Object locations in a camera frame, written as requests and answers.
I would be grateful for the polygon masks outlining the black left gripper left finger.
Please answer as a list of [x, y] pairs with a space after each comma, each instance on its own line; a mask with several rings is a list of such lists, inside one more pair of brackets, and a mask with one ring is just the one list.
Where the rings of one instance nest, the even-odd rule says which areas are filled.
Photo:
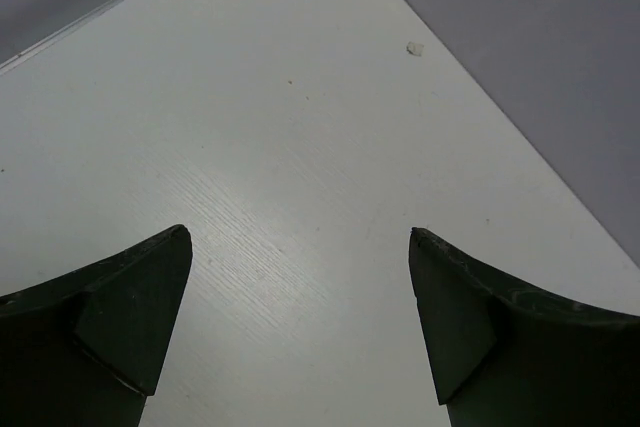
[[183, 225], [1, 298], [4, 426], [137, 426], [189, 277]]

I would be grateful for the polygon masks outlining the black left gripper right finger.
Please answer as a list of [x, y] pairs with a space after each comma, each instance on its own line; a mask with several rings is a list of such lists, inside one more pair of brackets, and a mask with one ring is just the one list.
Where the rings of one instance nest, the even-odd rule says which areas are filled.
[[454, 426], [635, 426], [639, 320], [498, 270], [416, 228], [409, 270]]

